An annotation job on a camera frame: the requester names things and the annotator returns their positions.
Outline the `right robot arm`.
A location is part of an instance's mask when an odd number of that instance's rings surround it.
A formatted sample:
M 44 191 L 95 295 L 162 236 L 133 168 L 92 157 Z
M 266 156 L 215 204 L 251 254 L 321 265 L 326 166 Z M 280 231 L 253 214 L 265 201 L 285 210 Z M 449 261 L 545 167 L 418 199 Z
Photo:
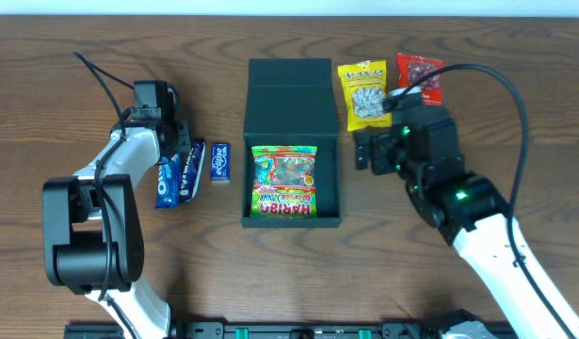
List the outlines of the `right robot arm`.
M 455 121 L 440 106 L 400 110 L 390 128 L 355 133 L 356 166 L 395 173 L 415 211 L 486 285 L 520 338 L 579 338 L 579 316 L 527 244 L 509 205 L 468 171 Z

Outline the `Haribo gummy worms bag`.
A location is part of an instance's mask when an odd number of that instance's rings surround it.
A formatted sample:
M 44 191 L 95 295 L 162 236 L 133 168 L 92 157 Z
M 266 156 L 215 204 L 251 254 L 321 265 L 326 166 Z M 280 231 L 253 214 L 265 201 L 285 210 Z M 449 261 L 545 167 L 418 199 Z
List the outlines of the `Haribo gummy worms bag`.
M 316 218 L 316 146 L 252 146 L 251 218 Z

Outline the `blue Eclipse mints tin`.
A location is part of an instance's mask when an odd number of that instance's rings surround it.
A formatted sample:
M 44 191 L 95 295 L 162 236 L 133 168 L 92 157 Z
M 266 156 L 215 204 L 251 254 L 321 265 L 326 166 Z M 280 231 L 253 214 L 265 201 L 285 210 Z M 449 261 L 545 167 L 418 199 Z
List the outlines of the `blue Eclipse mints tin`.
M 228 143 L 214 143 L 211 149 L 210 178 L 213 182 L 230 181 L 231 146 Z

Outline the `purple Dairy Milk bar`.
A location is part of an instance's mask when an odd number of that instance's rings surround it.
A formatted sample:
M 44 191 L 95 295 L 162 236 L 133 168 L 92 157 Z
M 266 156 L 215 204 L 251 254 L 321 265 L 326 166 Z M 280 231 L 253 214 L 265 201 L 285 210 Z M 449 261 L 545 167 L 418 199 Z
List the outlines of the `purple Dairy Milk bar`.
M 197 139 L 191 144 L 191 150 L 186 155 L 179 191 L 180 203 L 190 202 L 197 194 L 205 157 L 205 146 L 206 143 L 203 139 Z

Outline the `red Hacks candy bag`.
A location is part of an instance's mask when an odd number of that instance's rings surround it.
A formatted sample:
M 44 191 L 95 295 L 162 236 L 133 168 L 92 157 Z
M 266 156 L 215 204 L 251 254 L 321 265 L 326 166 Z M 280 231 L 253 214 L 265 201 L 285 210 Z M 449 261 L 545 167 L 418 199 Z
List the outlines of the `red Hacks candy bag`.
M 444 62 L 434 58 L 397 54 L 396 65 L 399 70 L 398 86 L 406 88 L 425 75 L 443 68 Z M 422 82 L 419 89 L 426 105 L 442 104 L 441 77 L 439 75 Z

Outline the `blue Oreo cookie pack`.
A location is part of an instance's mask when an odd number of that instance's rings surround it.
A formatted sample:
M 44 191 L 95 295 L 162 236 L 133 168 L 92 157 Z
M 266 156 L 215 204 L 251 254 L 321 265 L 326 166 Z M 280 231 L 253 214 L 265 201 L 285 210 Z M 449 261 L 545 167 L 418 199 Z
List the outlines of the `blue Oreo cookie pack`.
M 159 166 L 156 209 L 175 208 L 180 203 L 182 157 L 179 153 L 164 158 Z

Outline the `dark green gift box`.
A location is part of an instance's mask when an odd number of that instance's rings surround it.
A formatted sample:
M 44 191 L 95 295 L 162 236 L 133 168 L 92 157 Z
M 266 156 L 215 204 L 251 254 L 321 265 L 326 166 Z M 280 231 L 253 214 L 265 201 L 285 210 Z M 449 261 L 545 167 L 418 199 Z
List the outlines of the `dark green gift box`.
M 337 228 L 342 222 L 339 122 L 328 58 L 253 58 L 244 119 L 244 228 Z M 315 146 L 316 218 L 250 214 L 253 146 Z

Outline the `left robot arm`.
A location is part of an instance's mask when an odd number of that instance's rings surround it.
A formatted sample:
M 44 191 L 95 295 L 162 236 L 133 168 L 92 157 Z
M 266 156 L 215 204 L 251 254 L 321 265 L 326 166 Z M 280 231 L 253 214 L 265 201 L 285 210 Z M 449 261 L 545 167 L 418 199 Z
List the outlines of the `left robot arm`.
M 120 113 L 105 147 L 71 176 L 42 188 L 44 264 L 48 280 L 100 305 L 112 323 L 69 324 L 67 338 L 184 338 L 186 326 L 143 273 L 145 245 L 135 190 L 144 174 L 189 145 L 177 121 L 176 88 L 133 85 L 133 106 Z

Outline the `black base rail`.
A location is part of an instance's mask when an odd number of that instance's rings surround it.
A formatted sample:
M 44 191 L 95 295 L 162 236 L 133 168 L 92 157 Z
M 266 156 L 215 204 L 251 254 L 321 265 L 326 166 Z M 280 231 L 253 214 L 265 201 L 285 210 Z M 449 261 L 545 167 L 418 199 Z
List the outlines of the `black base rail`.
M 490 326 L 489 332 L 497 338 L 517 338 L 509 326 Z M 384 323 L 365 325 L 223 325 L 219 322 L 193 322 L 181 330 L 184 337 L 172 334 L 168 338 L 187 339 L 323 339 L 323 338 L 440 338 L 431 330 L 414 323 Z M 124 338 L 122 329 L 113 324 L 71 324 L 65 326 L 65 339 Z

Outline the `yellow Hacks candy bag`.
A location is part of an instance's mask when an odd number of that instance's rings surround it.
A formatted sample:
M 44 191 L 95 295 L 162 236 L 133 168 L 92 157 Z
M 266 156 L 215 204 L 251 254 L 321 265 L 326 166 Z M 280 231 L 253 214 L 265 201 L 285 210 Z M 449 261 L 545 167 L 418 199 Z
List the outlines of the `yellow Hacks candy bag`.
M 346 102 L 347 131 L 385 128 L 392 116 L 383 106 L 387 98 L 387 63 L 367 60 L 337 67 Z

